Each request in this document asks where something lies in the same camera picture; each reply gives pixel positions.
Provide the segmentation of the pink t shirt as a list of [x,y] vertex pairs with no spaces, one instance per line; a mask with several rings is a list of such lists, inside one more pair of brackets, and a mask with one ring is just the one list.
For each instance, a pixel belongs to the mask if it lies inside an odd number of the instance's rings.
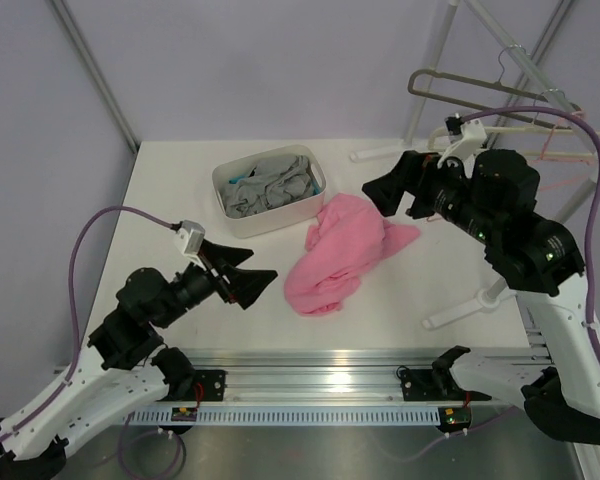
[[415,226],[384,218],[370,201],[339,193],[308,229],[305,254],[284,282],[285,300],[302,316],[339,311],[359,289],[363,275],[420,235]]

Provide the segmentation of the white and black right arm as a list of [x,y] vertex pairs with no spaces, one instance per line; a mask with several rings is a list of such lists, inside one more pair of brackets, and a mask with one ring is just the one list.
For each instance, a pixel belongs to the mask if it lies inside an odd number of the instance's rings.
[[456,346],[432,363],[430,390],[445,399],[495,398],[554,440],[600,446],[600,328],[586,308],[585,261],[564,225],[535,212],[539,181],[513,150],[484,151],[471,170],[455,157],[407,151],[362,189],[384,216],[411,195],[410,217],[437,214],[480,242],[551,355],[549,367],[531,372]]

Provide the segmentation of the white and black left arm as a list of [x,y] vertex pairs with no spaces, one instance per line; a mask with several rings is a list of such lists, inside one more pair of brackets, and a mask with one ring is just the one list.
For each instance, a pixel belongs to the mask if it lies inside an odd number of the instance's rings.
[[161,331],[213,295],[248,309],[277,278],[244,270],[250,249],[203,241],[172,280],[152,267],[129,275],[117,304],[68,368],[34,400],[0,418],[0,479],[52,479],[109,426],[157,401],[204,397],[204,376]]

